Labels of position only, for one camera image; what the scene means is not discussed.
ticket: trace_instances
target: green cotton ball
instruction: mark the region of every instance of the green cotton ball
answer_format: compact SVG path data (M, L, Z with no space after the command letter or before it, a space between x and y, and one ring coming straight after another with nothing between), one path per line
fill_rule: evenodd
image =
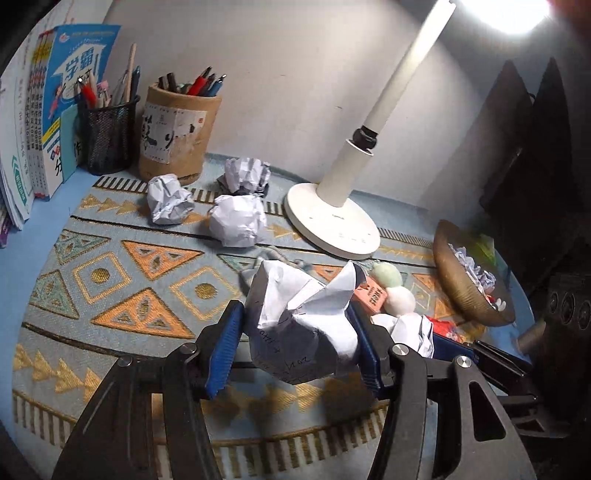
M402 286L402 275L398 269L386 262L376 262L369 273L382 288L394 288Z

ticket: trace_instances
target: desk lamp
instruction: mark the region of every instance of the desk lamp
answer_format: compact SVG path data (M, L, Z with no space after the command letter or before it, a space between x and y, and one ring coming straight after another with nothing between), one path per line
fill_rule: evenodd
M481 21L508 34L526 33L550 13L545 0L462 2ZM285 196L288 218L321 249L352 260L368 258L378 249L378 228L349 195L359 172L374 155L378 134L455 9L449 0L436 1L363 125L345 142L320 184L294 185Z

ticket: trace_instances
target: white cotton ball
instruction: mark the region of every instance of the white cotton ball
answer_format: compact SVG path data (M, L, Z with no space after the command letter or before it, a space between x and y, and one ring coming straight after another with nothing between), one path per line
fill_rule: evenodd
M386 312L395 317L414 312L416 301L412 292L405 287L386 288L388 297L384 302Z

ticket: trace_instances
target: lamp arm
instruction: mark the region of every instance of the lamp arm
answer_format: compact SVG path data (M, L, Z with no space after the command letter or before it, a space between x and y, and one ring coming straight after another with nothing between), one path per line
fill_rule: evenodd
M353 183L373 156L372 149L377 144L378 134L455 9L455 4L449 0L437 0L433 5L365 122L345 142L330 170L318 185L316 193L326 203L334 207L345 204L353 190Z

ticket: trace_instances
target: metal screw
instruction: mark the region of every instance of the metal screw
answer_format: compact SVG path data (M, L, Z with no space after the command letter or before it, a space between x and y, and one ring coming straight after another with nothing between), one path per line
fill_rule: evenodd
M130 356L125 355L119 358L119 360L117 360L117 365L119 365L120 367L128 367L131 365L133 361L134 359L132 359Z
M184 343L181 345L180 350L181 353L184 353L185 355L191 355L197 351L197 345L194 343Z
M403 343L397 343L392 347L392 353L400 356L408 355L408 347Z
M472 366L472 360L470 360L470 358L465 355L457 357L456 362L462 368L468 368Z

